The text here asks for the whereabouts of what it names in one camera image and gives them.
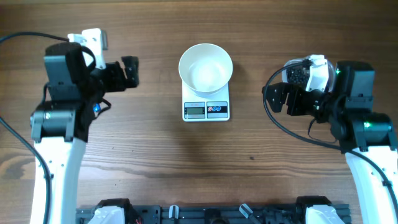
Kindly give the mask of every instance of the black cable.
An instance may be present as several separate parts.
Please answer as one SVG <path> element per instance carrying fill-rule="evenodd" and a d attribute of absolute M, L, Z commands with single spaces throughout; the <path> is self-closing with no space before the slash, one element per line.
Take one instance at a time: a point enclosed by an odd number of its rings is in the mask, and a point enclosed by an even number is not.
<path fill-rule="evenodd" d="M 95 65 L 96 65 L 94 53 L 88 47 L 85 47 L 85 46 L 81 47 L 81 51 L 87 53 L 88 55 L 90 55 L 93 58 L 92 63 L 87 66 L 88 71 L 92 72 L 95 69 Z"/>
<path fill-rule="evenodd" d="M 0 38 L 0 44 L 3 41 L 5 41 L 5 40 L 11 39 L 13 37 L 22 36 L 22 35 L 35 35 L 35 36 L 39 36 L 39 37 L 47 37 L 47 38 L 51 38 L 51 39 L 55 39 L 55 40 L 61 40 L 61 41 L 69 42 L 68 38 L 57 37 L 57 36 L 54 36 L 54 35 L 43 34 L 43 33 L 40 33 L 40 32 L 16 32 L 14 34 L 10 34 L 10 35 L 7 35 L 5 37 L 1 37 Z"/>
<path fill-rule="evenodd" d="M 340 96 L 338 96 L 338 98 L 336 99 L 335 103 L 333 104 L 333 116 L 334 116 L 334 118 L 335 118 L 336 120 L 337 120 L 337 118 L 338 118 L 338 112 L 337 112 L 338 104 L 340 103 L 340 101 L 341 101 L 344 97 L 346 97 L 346 95 L 345 95 L 345 94 L 341 94 Z"/>
<path fill-rule="evenodd" d="M 45 102 L 45 97 L 47 96 L 47 88 L 48 88 L 48 87 L 49 87 L 49 82 L 46 83 L 46 84 L 43 86 L 43 98 L 42 98 L 42 101 L 40 102 L 41 105 L 43 105 L 44 102 Z"/>
<path fill-rule="evenodd" d="M 44 34 L 40 32 L 16 32 L 14 34 L 7 35 L 5 37 L 0 38 L 0 44 L 3 43 L 4 41 L 11 39 L 13 37 L 18 37 L 18 36 L 23 36 L 23 35 L 34 35 L 34 36 L 39 36 L 39 37 L 47 37 L 55 40 L 61 40 L 65 42 L 69 42 L 68 38 L 63 38 L 63 37 L 57 37 L 55 35 L 50 35 L 50 34 Z M 41 103 L 45 102 L 45 97 L 47 94 L 47 87 L 48 83 L 44 85 L 43 88 L 43 98 Z M 51 176 L 50 176 L 50 169 L 47 165 L 47 163 L 44 161 L 43 157 L 35 150 L 34 147 L 32 147 L 22 136 L 20 136 L 16 131 L 14 131 L 6 122 L 0 117 L 0 123 L 6 127 L 8 131 L 10 131 L 16 138 L 18 138 L 32 153 L 33 155 L 37 158 L 37 160 L 40 162 L 40 165 L 43 168 L 44 172 L 44 179 L 45 179 L 45 209 L 44 209 L 44 218 L 43 218 L 43 224 L 48 224 L 49 223 L 49 217 L 50 217 L 50 207 L 51 207 Z"/>
<path fill-rule="evenodd" d="M 370 160 L 368 157 L 366 157 L 366 156 L 364 156 L 364 155 L 362 155 L 362 154 L 360 154 L 360 153 L 358 153 L 358 152 L 356 152 L 356 151 L 344 150 L 344 149 L 340 148 L 339 146 L 335 146 L 335 145 L 332 145 L 332 144 L 327 144 L 327 143 L 324 143 L 324 142 L 318 142 L 318 141 L 314 141 L 314 140 L 309 139 L 309 138 L 305 138 L 305 137 L 299 136 L 298 134 L 295 134 L 295 133 L 291 132 L 290 130 L 288 130 L 287 128 L 285 128 L 283 125 L 281 125 L 281 124 L 273 117 L 273 115 L 272 115 L 271 112 L 269 111 L 269 108 L 268 108 L 268 106 L 267 106 L 267 98 L 266 98 L 266 95 L 267 95 L 268 86 L 271 84 L 271 82 L 273 81 L 273 79 L 274 79 L 280 72 L 282 72 L 282 71 L 285 70 L 285 69 L 292 68 L 292 67 L 296 67 L 296 66 L 306 66 L 306 65 L 308 65 L 308 63 L 310 63 L 310 62 L 309 62 L 309 61 L 303 61 L 303 62 L 299 62 L 299 63 L 293 63 L 293 64 L 290 64 L 290 65 L 286 65 L 285 67 L 279 69 L 279 70 L 276 71 L 274 74 L 272 74 L 271 77 L 268 79 L 266 85 L 262 88 L 262 102 L 263 102 L 263 104 L 264 104 L 264 109 L 266 110 L 266 113 L 267 113 L 269 119 L 270 119 L 278 128 L 280 128 L 281 130 L 283 130 L 285 133 L 287 133 L 287 134 L 289 134 L 289 135 L 291 135 L 291 136 L 293 136 L 293 137 L 295 137 L 295 138 L 297 138 L 297 139 L 299 139 L 299 140 L 302 140 L 302 141 L 305 141 L 305 142 L 308 142 L 308 143 L 311 143 L 311 144 L 314 144 L 314 145 L 317 145 L 317 146 L 323 146 L 323 147 L 328 147 L 328 148 L 330 148 L 330 149 L 336 149 L 336 150 L 341 151 L 341 153 L 350 153 L 350 154 L 355 155 L 355 156 L 358 156 L 359 158 L 361 158 L 361 159 L 365 160 L 366 162 L 368 162 L 369 165 L 371 165 L 374 169 L 376 169 L 376 171 L 377 171 L 377 172 L 380 174 L 380 176 L 382 177 L 382 179 L 383 179 L 383 183 L 382 183 L 382 184 L 385 185 L 385 186 L 387 187 L 387 189 L 388 189 L 388 191 L 389 191 L 389 193 L 390 193 L 391 200 L 392 200 L 392 204 L 394 205 L 394 210 L 395 210 L 396 218 L 397 218 L 397 221 L 398 221 L 398 201 L 397 201 L 397 197 L 396 197 L 396 195 L 395 195 L 395 193 L 394 193 L 394 190 L 392 189 L 392 184 L 391 184 L 392 182 L 388 179 L 388 177 L 385 175 L 385 173 L 380 169 L 380 167 L 379 167 L 377 164 L 375 164 L 375 163 L 374 163 L 372 160 Z"/>
<path fill-rule="evenodd" d="M 312 121 L 310 122 L 310 125 L 308 126 L 308 136 L 310 137 L 310 139 L 312 139 L 312 140 L 317 140 L 317 141 L 324 142 L 324 143 L 328 143 L 328 144 L 336 143 L 336 142 L 337 142 L 337 139 L 336 139 L 336 138 L 335 138 L 334 141 L 322 141 L 321 139 L 313 138 L 313 137 L 311 136 L 310 131 L 311 131 L 312 125 L 314 124 L 314 122 L 315 122 L 316 120 L 317 120 L 316 118 L 312 119 Z"/>
<path fill-rule="evenodd" d="M 97 119 L 97 118 L 100 116 L 101 113 L 104 113 L 105 111 L 111 109 L 111 107 L 112 107 L 112 104 L 111 104 L 108 100 L 105 100 L 104 98 L 101 100 L 101 102 L 104 103 L 104 104 L 106 104 L 107 107 L 101 109 L 101 110 L 98 112 L 97 117 L 96 117 L 95 119 Z"/>
<path fill-rule="evenodd" d="M 44 219 L 43 224 L 47 224 L 49 222 L 50 216 L 50 203 L 51 203 L 51 175 L 50 169 L 47 166 L 47 163 L 44 161 L 43 157 L 36 151 L 34 147 L 32 147 L 21 135 L 19 135 L 12 127 L 10 127 L 2 117 L 0 117 L 0 123 L 4 125 L 4 127 L 11 132 L 18 140 L 23 143 L 31 153 L 37 158 L 40 162 L 40 165 L 44 171 L 44 179 L 45 179 L 45 210 L 44 210 Z"/>

